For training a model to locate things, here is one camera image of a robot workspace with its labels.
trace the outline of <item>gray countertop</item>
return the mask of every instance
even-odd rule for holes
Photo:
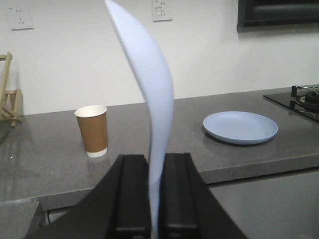
[[[167,152],[190,152],[209,183],[319,166],[319,123],[263,98],[276,89],[175,100]],[[274,120],[278,134],[262,144],[218,141],[202,127],[216,112],[247,111]],[[118,154],[147,158],[150,124],[145,104],[107,109],[106,155],[86,156],[74,111],[29,115],[16,128],[0,123],[0,202],[39,201],[44,210],[76,204],[112,166]]]

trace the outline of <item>electrical outlet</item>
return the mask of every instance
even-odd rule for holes
[[[173,20],[172,0],[153,0],[153,21]]]
[[[12,4],[7,9],[11,30],[33,29],[33,20],[28,5]]]

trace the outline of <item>wooden rack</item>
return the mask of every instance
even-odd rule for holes
[[[23,122],[22,117],[18,114],[22,92],[19,88],[6,90],[11,60],[10,52],[0,55],[0,61],[5,61],[2,81],[0,81],[0,120],[11,120],[11,126],[16,127],[18,121]]]

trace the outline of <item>plate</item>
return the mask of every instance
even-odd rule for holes
[[[262,143],[278,132],[277,124],[270,118],[240,111],[209,115],[204,119],[203,126],[214,138],[234,144]]]

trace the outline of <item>brown paper cup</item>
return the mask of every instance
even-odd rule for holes
[[[106,107],[86,106],[74,114],[78,120],[87,155],[91,158],[104,155],[108,147]]]

